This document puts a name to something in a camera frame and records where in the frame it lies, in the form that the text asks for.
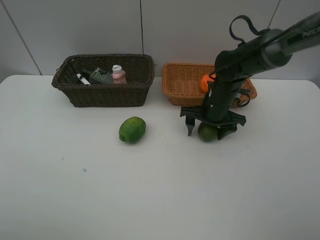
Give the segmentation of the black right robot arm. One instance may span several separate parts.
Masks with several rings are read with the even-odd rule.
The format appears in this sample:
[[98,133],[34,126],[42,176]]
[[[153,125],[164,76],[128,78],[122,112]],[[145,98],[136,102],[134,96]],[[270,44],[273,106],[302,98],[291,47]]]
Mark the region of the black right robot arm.
[[234,50],[221,51],[215,59],[214,71],[208,76],[208,91],[201,106],[182,107],[180,116],[185,117],[188,134],[191,135],[195,121],[199,120],[217,128],[218,140],[237,131],[246,124],[246,117],[230,110],[243,82],[251,76],[285,66],[293,53],[320,44],[320,13],[316,12],[286,30],[263,29],[258,31],[246,15],[238,19],[247,22],[257,37],[249,42],[239,41]]

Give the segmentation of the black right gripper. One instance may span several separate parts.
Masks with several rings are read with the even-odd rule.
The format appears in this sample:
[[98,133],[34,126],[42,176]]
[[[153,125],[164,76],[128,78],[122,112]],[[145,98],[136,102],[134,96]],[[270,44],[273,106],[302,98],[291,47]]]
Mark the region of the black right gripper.
[[217,133],[219,141],[235,133],[238,124],[244,126],[246,117],[230,111],[244,81],[244,78],[231,82],[216,78],[214,82],[209,83],[208,92],[205,94],[201,106],[182,107],[180,116],[185,117],[187,135],[192,135],[195,120],[219,126]]

